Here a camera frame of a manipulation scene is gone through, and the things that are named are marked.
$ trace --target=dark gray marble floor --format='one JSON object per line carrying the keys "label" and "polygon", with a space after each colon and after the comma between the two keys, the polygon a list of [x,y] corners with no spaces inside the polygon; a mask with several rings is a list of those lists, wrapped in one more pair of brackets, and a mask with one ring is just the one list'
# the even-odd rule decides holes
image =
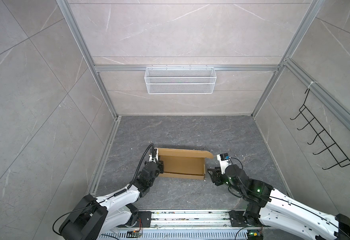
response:
{"label": "dark gray marble floor", "polygon": [[[285,193],[267,147],[249,116],[123,116],[97,195],[127,185],[151,142],[155,147],[206,150],[215,156],[228,152],[242,161],[250,178]],[[216,157],[206,159],[207,168],[215,166]],[[158,177],[150,192],[134,205],[139,209],[231,209],[246,208],[247,202],[231,195],[225,186],[215,186],[207,174],[205,180]],[[300,238],[287,234],[277,239]]]}

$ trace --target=black hook rack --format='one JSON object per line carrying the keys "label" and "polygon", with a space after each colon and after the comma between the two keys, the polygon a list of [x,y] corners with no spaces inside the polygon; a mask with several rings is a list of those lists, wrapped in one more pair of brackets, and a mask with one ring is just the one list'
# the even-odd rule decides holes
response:
{"label": "black hook rack", "polygon": [[[295,117],[295,118],[290,118],[291,120],[295,120],[299,115],[302,115],[304,118],[305,118],[305,120],[308,122],[304,127],[302,127],[301,129],[298,129],[297,128],[297,130],[303,130],[306,126],[308,126],[308,125],[310,125],[311,126],[311,128],[313,129],[313,131],[315,131],[315,133],[316,133],[316,136],[315,136],[315,138],[313,139],[313,141],[311,142],[311,143],[309,143],[309,142],[307,142],[307,144],[309,144],[309,145],[312,145],[314,142],[315,142],[315,140],[316,140],[316,138],[317,137],[319,137],[319,139],[323,142],[323,144],[324,144],[324,146],[325,146],[325,149],[323,149],[322,151],[320,151],[319,153],[314,153],[313,152],[313,155],[318,155],[318,154],[320,154],[320,153],[322,153],[323,151],[325,151],[325,150],[328,150],[330,153],[331,153],[331,155],[332,155],[332,157],[335,159],[335,161],[337,162],[335,165],[332,165],[332,166],[330,166],[330,167],[328,167],[328,168],[323,168],[322,167],[322,169],[323,170],[327,170],[327,169],[330,169],[330,168],[332,168],[332,167],[334,167],[334,166],[336,166],[336,165],[339,165],[340,167],[346,167],[346,166],[348,166],[348,165],[350,165],[350,159],[349,159],[349,157],[345,154],[345,152],[340,148],[340,146],[336,143],[336,141],[332,138],[332,136],[327,132],[327,130],[321,125],[321,123],[319,122],[319,120],[312,114],[312,112],[307,108],[307,106],[305,105],[305,102],[307,101],[307,97],[308,97],[308,94],[309,94],[309,89],[307,89],[306,91],[305,91],[305,93],[307,94],[306,96],[305,96],[305,100],[304,100],[304,103],[302,104],[302,106],[299,108],[299,114]],[[304,110],[307,110],[311,115],[312,115],[312,119],[311,120],[308,120],[307,119],[307,117],[304,115],[304,113],[303,113],[303,111]],[[316,131],[316,129],[312,126],[312,124],[311,124],[311,122],[313,121],[313,120],[316,120],[318,123],[319,123],[319,125],[322,127],[322,131],[320,131],[320,132],[317,132]],[[323,139],[321,138],[321,136],[320,136],[320,134],[322,133],[322,132],[325,132],[330,138],[331,138],[331,140],[333,141],[333,144],[331,144],[331,145],[329,145],[329,146],[327,146],[326,145],[326,143],[323,141]],[[338,161],[337,159],[336,159],[336,157],[333,155],[333,153],[331,152],[331,150],[330,150],[330,147],[332,147],[332,146],[337,146],[339,149],[340,149],[340,151],[344,154],[344,156],[345,156],[345,159],[344,160],[342,160],[342,161]],[[340,165],[340,163],[343,163],[343,162],[345,162],[345,161],[348,161],[348,162],[346,162],[345,163],[345,165],[343,165],[343,166],[341,166]]]}

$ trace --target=open cardboard box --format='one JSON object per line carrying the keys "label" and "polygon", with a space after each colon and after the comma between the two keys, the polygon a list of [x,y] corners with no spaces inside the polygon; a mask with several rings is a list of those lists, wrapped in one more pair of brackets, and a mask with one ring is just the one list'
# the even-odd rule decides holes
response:
{"label": "open cardboard box", "polygon": [[204,179],[205,158],[214,158],[208,151],[158,148],[159,160],[163,161],[164,173],[161,177]]}

